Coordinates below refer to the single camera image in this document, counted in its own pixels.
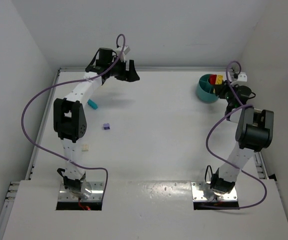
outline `table surface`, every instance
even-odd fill
[[[258,207],[193,210],[190,181],[202,181],[207,165],[217,169],[222,164],[207,152],[205,139],[227,104],[206,104],[195,95],[198,79],[207,73],[143,71],[135,83],[109,79],[91,97],[98,109],[85,108],[88,128],[82,138],[89,145],[83,164],[109,171],[102,211],[56,211],[61,182],[56,170],[65,162],[40,150],[31,180],[20,183],[3,239],[288,239],[273,180],[265,180],[268,196]],[[82,76],[62,72],[58,82]],[[73,88],[57,88],[53,100]],[[40,143],[62,153],[52,106],[49,112]],[[111,130],[103,130],[104,123]],[[221,124],[211,137],[211,149],[228,157],[236,127]],[[253,160],[244,169],[258,175]],[[89,181],[105,179],[99,170],[86,176]],[[241,206],[257,202],[264,193],[243,174],[236,189]]]

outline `white wall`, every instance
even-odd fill
[[[0,210],[9,182],[25,177],[33,149],[21,132],[21,112],[37,91],[51,85],[54,74],[11,1],[0,0]],[[27,115],[33,138],[47,97]]]
[[[256,107],[275,112],[274,138],[264,151],[276,173],[288,216],[288,1],[272,0],[247,44],[242,63]]]
[[[89,64],[124,33],[137,66],[225,66],[242,51],[268,0],[12,0],[58,67]]]

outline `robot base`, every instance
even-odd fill
[[[65,189],[64,183],[61,183],[56,210],[84,210],[80,205],[89,207],[90,210],[102,210],[102,196],[104,190],[104,182],[94,181],[88,182],[91,188],[88,193],[80,200],[78,204],[78,195]]]
[[[204,181],[191,182],[194,210],[212,210],[207,206],[239,207],[235,187],[230,193],[216,195]]]

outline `purple cable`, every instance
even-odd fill
[[[235,93],[235,91],[234,91],[234,89],[233,89],[233,86],[231,85],[230,80],[229,80],[229,69],[232,67],[233,64],[238,64],[238,66],[239,66],[239,73],[238,73],[238,74],[240,74],[241,71],[242,71],[242,66],[240,65],[240,63],[239,63],[238,61],[235,61],[235,60],[234,60],[234,61],[231,61],[231,62],[227,65],[227,67],[226,67],[227,83],[228,83],[228,86],[229,86],[230,90],[232,91],[235,99],[238,101],[239,105],[242,106],[243,103],[240,101],[239,97],[238,97],[237,94]]]
[[[57,157],[59,157],[59,158],[62,158],[62,159],[66,160],[66,161],[68,161],[68,162],[70,162],[70,163],[72,163],[73,165],[75,165],[76,167],[81,168],[81,169],[85,169],[85,170],[104,170],[104,171],[106,172],[106,180],[105,180],[105,187],[104,187],[104,190],[103,190],[102,202],[103,202],[103,200],[104,200],[104,195],[105,195],[105,191],[106,191],[106,187],[107,187],[107,182],[108,182],[108,171],[107,171],[107,169],[104,168],[104,167],[100,167],[100,168],[99,168],[99,167],[97,167],[97,168],[94,167],[94,168],[93,168],[93,167],[81,166],[81,165],[79,165],[79,164],[77,164],[77,163],[71,162],[70,159],[68,159],[68,158],[66,158],[66,157],[64,157],[64,156],[62,156],[62,155],[60,155],[60,154],[58,154],[58,153],[55,153],[54,151],[51,151],[51,150],[49,150],[49,149],[47,149],[47,148],[44,148],[44,147],[42,147],[41,145],[37,144],[36,142],[34,142],[33,139],[31,139],[31,138],[29,137],[29,135],[27,134],[27,132],[26,132],[26,130],[25,130],[25,127],[24,127],[24,116],[25,116],[25,113],[26,113],[29,105],[30,105],[38,96],[40,96],[40,95],[43,94],[44,92],[46,92],[46,91],[48,91],[48,90],[50,90],[50,89],[52,89],[52,88],[55,88],[55,87],[58,87],[58,86],[62,86],[62,85],[66,85],[66,84],[77,83],[77,82],[80,83],[80,82],[86,82],[86,81],[88,81],[88,80],[94,80],[94,79],[99,78],[99,77],[105,75],[106,73],[108,73],[108,72],[115,66],[115,64],[118,62],[118,60],[120,59],[120,57],[122,56],[123,51],[124,51],[125,44],[126,44],[126,38],[125,38],[125,35],[124,35],[124,34],[120,34],[120,35],[117,36],[116,42],[118,42],[118,40],[119,40],[120,37],[123,37],[123,40],[124,40],[122,50],[121,50],[121,52],[119,53],[119,55],[117,56],[116,60],[112,63],[111,66],[109,66],[108,69],[106,69],[106,70],[105,70],[104,72],[102,72],[101,74],[96,75],[96,76],[94,76],[94,77],[90,77],[90,78],[88,78],[88,79],[79,79],[79,80],[73,80],[73,81],[66,81],[66,82],[62,82],[62,83],[59,83],[59,84],[54,84],[54,85],[52,85],[52,86],[49,86],[49,87],[45,88],[44,90],[42,90],[42,91],[40,91],[38,94],[36,94],[31,100],[29,100],[29,102],[28,102],[28,103],[26,104],[26,106],[24,107],[24,110],[23,110],[23,113],[22,113],[22,117],[21,117],[21,120],[20,120],[20,124],[21,124],[21,127],[22,127],[22,131],[23,131],[25,137],[26,137],[34,146],[38,147],[39,149],[42,149],[42,150],[44,150],[44,151],[46,151],[46,152],[48,152],[48,153],[50,153],[50,154],[53,154],[53,155],[55,155],[55,156],[57,156]]]
[[[242,105],[236,109],[234,109],[233,111],[231,111],[230,113],[228,113],[226,116],[224,116],[223,118],[221,118],[213,127],[212,129],[210,129],[208,135],[207,135],[207,138],[206,138],[206,148],[208,150],[208,152],[213,155],[214,157],[218,158],[219,160],[233,166],[234,168],[236,169],[240,169],[239,167],[237,167],[236,165],[234,165],[233,163],[225,160],[224,158],[216,155],[215,153],[213,153],[210,148],[209,148],[209,138],[211,136],[211,134],[213,133],[213,131],[216,129],[216,127],[218,127],[219,124],[221,124],[225,119],[227,119],[230,115],[234,114],[235,112],[237,112],[238,110],[240,109],[246,109],[246,108],[249,108],[249,107],[252,107],[251,104],[246,104],[246,105]],[[246,174],[247,176],[257,180],[258,182],[260,182],[264,189],[265,189],[265,194],[264,194],[264,197],[257,203],[254,203],[252,205],[248,205],[248,206],[240,206],[240,207],[220,207],[220,206],[204,206],[205,208],[209,208],[209,209],[217,209],[217,210],[239,210],[239,209],[248,209],[248,208],[252,208],[252,207],[255,207],[259,204],[261,204],[267,197],[267,187],[265,186],[265,184],[263,183],[263,181],[261,181],[259,178],[249,174],[248,172],[244,171],[244,170],[241,170],[242,173]]]

